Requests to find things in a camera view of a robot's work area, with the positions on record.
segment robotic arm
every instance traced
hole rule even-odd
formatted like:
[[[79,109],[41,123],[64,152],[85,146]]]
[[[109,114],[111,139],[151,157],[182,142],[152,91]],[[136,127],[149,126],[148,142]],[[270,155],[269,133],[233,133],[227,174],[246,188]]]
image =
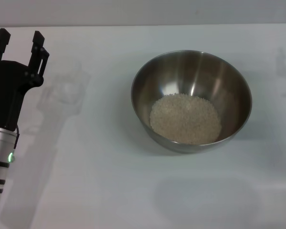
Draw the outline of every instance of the robotic arm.
[[[20,135],[17,122],[24,96],[31,88],[43,84],[43,74],[49,57],[49,53],[43,48],[44,37],[36,31],[28,66],[14,61],[2,61],[9,39],[7,30],[0,29],[0,197]]]

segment white wall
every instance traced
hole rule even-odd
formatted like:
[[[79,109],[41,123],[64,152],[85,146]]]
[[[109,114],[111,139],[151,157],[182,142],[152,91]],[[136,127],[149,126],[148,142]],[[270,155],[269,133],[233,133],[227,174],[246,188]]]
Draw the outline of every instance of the white wall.
[[[286,23],[286,0],[0,0],[0,26]]]

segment white table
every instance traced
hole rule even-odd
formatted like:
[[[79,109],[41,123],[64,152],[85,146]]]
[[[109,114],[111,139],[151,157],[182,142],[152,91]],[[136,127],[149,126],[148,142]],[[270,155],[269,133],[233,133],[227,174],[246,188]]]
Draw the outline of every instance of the white table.
[[[0,229],[286,229],[286,24],[9,28],[4,59],[28,64],[34,30],[51,56],[24,99]],[[234,65],[253,96],[241,132],[197,155],[157,145],[130,101],[145,62],[183,49]],[[68,57],[83,72],[65,101]]]

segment cable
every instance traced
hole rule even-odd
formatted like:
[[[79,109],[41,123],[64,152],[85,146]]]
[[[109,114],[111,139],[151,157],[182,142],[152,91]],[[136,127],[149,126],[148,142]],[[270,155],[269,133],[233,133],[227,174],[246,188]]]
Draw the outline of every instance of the cable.
[[[13,150],[15,150],[15,148],[17,147],[17,143],[18,143],[18,140],[19,140],[19,136],[20,136],[20,130],[19,130],[19,127],[18,127],[18,125],[17,125],[17,138],[16,138],[16,140],[15,140]]]

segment white surface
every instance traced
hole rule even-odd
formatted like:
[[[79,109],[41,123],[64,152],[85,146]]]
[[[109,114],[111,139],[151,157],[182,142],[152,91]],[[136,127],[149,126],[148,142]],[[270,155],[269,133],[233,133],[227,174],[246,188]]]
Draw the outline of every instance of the white surface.
[[[286,0],[0,0],[0,26],[286,23]]]
[[[4,58],[27,64],[35,29],[8,29]],[[23,103],[0,229],[286,229],[286,24],[38,29],[51,56]],[[227,60],[253,96],[243,130],[197,155],[153,142],[130,101],[139,68],[182,49]],[[90,80],[61,100],[71,57]]]

